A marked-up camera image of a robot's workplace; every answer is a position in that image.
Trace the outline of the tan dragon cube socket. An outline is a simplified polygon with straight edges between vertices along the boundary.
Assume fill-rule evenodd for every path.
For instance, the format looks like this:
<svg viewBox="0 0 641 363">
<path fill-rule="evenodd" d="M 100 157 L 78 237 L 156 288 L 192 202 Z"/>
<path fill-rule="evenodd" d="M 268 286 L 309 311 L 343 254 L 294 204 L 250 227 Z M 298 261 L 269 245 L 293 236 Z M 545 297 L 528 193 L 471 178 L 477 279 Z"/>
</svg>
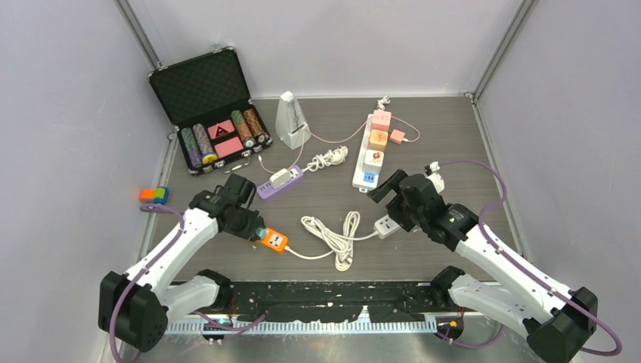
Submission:
<svg viewBox="0 0 641 363">
<path fill-rule="evenodd" d="M 370 132 L 370 138 L 368 141 L 367 148 L 369 150 L 383 152 L 388 144 L 389 134 L 388 132 L 373 129 Z"/>
</svg>

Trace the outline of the salmon pink charger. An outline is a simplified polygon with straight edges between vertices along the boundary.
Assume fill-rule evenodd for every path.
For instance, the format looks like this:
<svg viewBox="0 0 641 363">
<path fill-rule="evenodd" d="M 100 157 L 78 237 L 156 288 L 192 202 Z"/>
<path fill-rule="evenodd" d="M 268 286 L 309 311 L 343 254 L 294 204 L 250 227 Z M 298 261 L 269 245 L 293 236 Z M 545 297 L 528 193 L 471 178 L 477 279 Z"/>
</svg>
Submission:
<svg viewBox="0 0 641 363">
<path fill-rule="evenodd" d="M 389 141 L 394 144 L 402 144 L 405 139 L 405 133 L 399 129 L 393 129 L 389 133 Z"/>
</svg>

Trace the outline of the purple power strip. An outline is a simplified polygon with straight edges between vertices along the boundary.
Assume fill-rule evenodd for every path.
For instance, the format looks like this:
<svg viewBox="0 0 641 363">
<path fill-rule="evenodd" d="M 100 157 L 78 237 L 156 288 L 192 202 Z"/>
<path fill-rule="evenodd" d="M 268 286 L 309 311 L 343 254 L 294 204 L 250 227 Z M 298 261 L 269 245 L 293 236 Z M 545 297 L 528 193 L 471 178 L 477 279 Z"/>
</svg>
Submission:
<svg viewBox="0 0 641 363">
<path fill-rule="evenodd" d="M 263 200 L 268 200 L 277 194 L 291 188 L 302 180 L 304 172 L 299 166 L 282 169 L 272 175 L 269 180 L 257 187 L 257 193 Z"/>
</svg>

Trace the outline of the pink cube socket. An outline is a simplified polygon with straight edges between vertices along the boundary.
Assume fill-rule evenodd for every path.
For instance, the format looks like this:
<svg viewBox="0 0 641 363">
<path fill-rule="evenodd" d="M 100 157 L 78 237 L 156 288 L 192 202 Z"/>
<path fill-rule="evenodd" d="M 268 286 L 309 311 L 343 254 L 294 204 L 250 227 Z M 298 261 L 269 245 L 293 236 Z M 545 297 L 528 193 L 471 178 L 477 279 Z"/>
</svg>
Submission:
<svg viewBox="0 0 641 363">
<path fill-rule="evenodd" d="M 372 115 L 371 127 L 373 130 L 389 132 L 392 113 L 386 110 L 375 110 Z"/>
</svg>

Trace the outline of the teal charger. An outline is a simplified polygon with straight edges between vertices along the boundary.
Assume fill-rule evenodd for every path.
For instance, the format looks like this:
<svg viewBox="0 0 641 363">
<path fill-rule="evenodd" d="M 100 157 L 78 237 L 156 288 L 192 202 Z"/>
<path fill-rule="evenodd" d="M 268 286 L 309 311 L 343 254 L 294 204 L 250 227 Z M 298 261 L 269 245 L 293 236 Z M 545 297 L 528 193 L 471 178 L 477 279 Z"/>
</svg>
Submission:
<svg viewBox="0 0 641 363">
<path fill-rule="evenodd" d="M 257 240 L 264 240 L 267 233 L 267 228 L 264 227 L 257 227 L 257 229 L 255 230 Z"/>
</svg>

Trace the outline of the white cube socket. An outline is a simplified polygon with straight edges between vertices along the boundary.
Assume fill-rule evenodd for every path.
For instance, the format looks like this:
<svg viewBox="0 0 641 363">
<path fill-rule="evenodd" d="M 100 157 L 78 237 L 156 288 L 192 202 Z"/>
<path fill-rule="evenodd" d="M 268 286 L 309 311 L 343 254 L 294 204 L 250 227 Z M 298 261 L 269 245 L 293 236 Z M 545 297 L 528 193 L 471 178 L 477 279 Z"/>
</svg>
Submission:
<svg viewBox="0 0 641 363">
<path fill-rule="evenodd" d="M 365 173 L 378 175 L 381 172 L 385 153 L 380 150 L 366 149 L 362 170 Z"/>
</svg>

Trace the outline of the white adapter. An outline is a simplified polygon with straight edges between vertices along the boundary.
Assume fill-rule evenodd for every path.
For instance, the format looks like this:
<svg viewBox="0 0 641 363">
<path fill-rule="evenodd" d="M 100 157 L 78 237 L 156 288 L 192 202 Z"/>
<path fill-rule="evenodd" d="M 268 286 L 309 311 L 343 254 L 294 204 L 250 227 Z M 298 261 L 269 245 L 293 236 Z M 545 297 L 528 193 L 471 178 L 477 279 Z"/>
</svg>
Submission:
<svg viewBox="0 0 641 363">
<path fill-rule="evenodd" d="M 290 171 L 288 169 L 281 169 L 278 172 L 274 173 L 270 178 L 269 182 L 273 189 L 281 188 L 290 180 Z"/>
</svg>

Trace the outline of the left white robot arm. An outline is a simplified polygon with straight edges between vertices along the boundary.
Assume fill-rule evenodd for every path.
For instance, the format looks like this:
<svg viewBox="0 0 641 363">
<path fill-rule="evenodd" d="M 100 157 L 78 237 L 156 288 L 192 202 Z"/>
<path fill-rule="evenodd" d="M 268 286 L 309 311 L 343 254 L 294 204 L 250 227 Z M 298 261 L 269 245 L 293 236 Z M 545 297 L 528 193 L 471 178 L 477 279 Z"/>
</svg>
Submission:
<svg viewBox="0 0 641 363">
<path fill-rule="evenodd" d="M 98 327 L 108 334 L 115 359 L 118 341 L 148 352 L 174 321 L 201 308 L 222 313 L 231 306 L 231 281 L 216 271 L 204 269 L 176 287 L 171 283 L 218 234 L 251 242 L 266 235 L 264 219 L 250 208 L 256 191 L 254 182 L 232 174 L 213 191 L 196 194 L 183 212 L 164 204 L 141 205 L 145 212 L 173 214 L 178 223 L 135 265 L 123 273 L 111 271 L 101 281 Z"/>
</svg>

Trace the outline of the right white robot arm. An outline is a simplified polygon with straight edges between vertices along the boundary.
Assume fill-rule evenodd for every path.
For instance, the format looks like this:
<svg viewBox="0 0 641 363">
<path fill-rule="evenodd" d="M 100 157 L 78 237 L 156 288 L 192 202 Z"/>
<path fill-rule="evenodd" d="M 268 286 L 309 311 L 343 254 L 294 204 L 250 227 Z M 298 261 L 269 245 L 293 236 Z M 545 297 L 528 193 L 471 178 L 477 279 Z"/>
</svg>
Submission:
<svg viewBox="0 0 641 363">
<path fill-rule="evenodd" d="M 469 308 L 525 338 L 545 362 L 569 362 L 596 331 L 598 299 L 586 287 L 572 290 L 544 274 L 509 248 L 478 216 L 458 203 L 445 203 L 437 172 L 408 175 L 399 169 L 368 197 L 386 204 L 405 231 L 418 227 L 428 238 L 468 259 L 500 283 L 488 286 L 448 266 L 430 282 L 432 302 L 441 310 Z"/>
</svg>

